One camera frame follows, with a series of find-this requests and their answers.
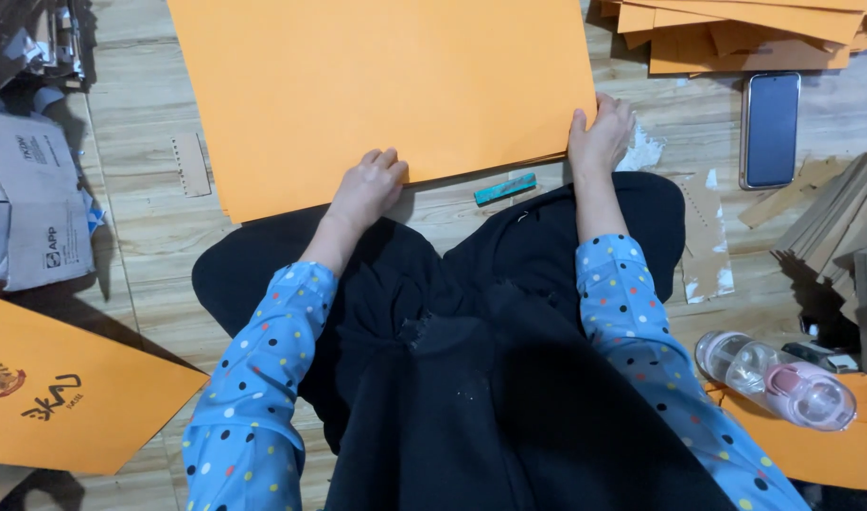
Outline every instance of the polka dot shirt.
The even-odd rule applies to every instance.
[[[187,511],[301,509],[304,444],[291,416],[337,285],[316,263],[291,264],[272,278],[184,431]]]
[[[628,378],[711,473],[736,509],[807,510],[755,441],[710,402],[686,349],[669,333],[641,247],[607,235],[576,250],[588,341]]]

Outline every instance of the wooden floor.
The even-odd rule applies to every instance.
[[[683,76],[648,76],[645,48],[627,51],[621,37],[612,34],[609,20],[589,13],[587,1],[581,5],[598,90],[632,101],[648,135],[666,140],[655,172],[675,176],[718,171],[736,292],[687,305],[677,276],[667,304],[673,334],[686,345],[712,329],[743,330],[775,342],[794,338],[798,306],[790,282],[767,249],[801,208],[752,231],[736,219],[759,197],[740,191],[737,184],[739,77],[689,81]],[[67,127],[72,142],[84,151],[81,160],[91,192],[109,212],[107,229],[95,238],[98,280],[70,284],[78,301],[64,303],[52,291],[43,293],[45,300],[37,296],[32,301],[41,308],[79,308],[85,312],[74,321],[87,329],[131,339],[128,342],[139,333],[212,372],[229,338],[197,303],[190,273],[203,250],[235,226],[223,216],[215,194],[185,198],[175,171],[171,135],[202,131],[172,18],[164,0],[93,0],[92,6],[96,82],[88,95],[67,99],[73,117]],[[259,70],[216,64],[227,65],[230,79],[241,81],[242,94],[248,80],[259,80]],[[803,87],[799,159],[812,154],[848,160],[866,151],[867,54],[854,57],[848,70],[806,74]],[[534,172],[540,183],[536,191],[483,208],[475,205],[474,191],[521,172],[419,185],[406,190],[392,216],[422,232],[442,252],[513,201],[564,182],[561,164]],[[117,476],[75,475],[76,483],[64,483],[84,488],[82,508],[186,509],[181,435],[198,397]],[[335,458],[323,440],[321,424],[303,402],[295,425],[308,449],[304,509],[317,509],[324,505]],[[33,492],[28,508],[59,507],[48,494]]]

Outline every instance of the chalk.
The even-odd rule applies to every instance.
[[[532,172],[525,176],[511,179],[502,185],[491,186],[490,188],[474,192],[474,200],[478,205],[489,203],[506,195],[514,194],[527,188],[531,188],[532,186],[536,186],[537,183],[538,179]]]

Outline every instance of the white paint stain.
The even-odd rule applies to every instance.
[[[633,172],[652,168],[660,161],[664,147],[666,147],[666,140],[658,141],[655,138],[648,138],[648,134],[641,128],[641,124],[635,124],[635,140],[629,146],[626,157],[616,167],[616,171]]]

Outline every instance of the clear plastic bottle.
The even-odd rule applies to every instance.
[[[856,397],[831,373],[748,335],[708,332],[695,359],[712,378],[793,424],[841,431],[856,418]]]

